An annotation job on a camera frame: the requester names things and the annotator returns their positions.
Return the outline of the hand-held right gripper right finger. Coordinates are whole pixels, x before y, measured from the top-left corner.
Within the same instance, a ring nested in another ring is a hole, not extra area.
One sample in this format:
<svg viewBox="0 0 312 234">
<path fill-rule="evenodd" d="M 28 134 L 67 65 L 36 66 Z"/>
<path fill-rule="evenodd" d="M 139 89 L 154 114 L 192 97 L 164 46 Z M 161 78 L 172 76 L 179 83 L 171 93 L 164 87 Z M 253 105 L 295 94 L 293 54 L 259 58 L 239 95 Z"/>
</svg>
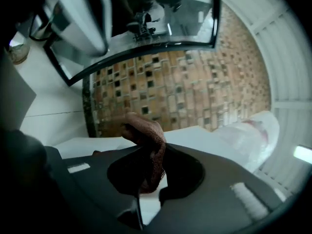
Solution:
<svg viewBox="0 0 312 234">
<path fill-rule="evenodd" d="M 236 162 L 167 144 L 168 185 L 148 234 L 251 234 L 282 205 L 272 187 Z"/>
</svg>

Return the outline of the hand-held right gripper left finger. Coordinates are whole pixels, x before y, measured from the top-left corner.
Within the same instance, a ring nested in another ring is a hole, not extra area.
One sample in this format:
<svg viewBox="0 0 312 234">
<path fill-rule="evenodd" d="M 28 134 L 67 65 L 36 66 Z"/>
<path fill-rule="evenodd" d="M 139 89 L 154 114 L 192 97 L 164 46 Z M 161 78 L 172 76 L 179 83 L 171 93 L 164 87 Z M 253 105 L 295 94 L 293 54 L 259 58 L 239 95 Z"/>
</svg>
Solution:
<svg viewBox="0 0 312 234">
<path fill-rule="evenodd" d="M 130 147 L 62 160 L 61 191 L 89 233 L 138 234 L 143 148 Z"/>
</svg>

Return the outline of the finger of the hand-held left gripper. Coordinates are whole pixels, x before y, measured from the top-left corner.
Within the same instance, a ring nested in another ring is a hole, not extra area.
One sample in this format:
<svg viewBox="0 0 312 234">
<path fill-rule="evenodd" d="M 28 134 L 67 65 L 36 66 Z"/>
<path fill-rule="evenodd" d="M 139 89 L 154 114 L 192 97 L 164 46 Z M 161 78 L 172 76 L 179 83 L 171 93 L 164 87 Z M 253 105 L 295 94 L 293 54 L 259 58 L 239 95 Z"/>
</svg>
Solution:
<svg viewBox="0 0 312 234">
<path fill-rule="evenodd" d="M 103 56 L 112 37 L 111 0 L 45 0 L 51 28 L 89 56 Z"/>
</svg>

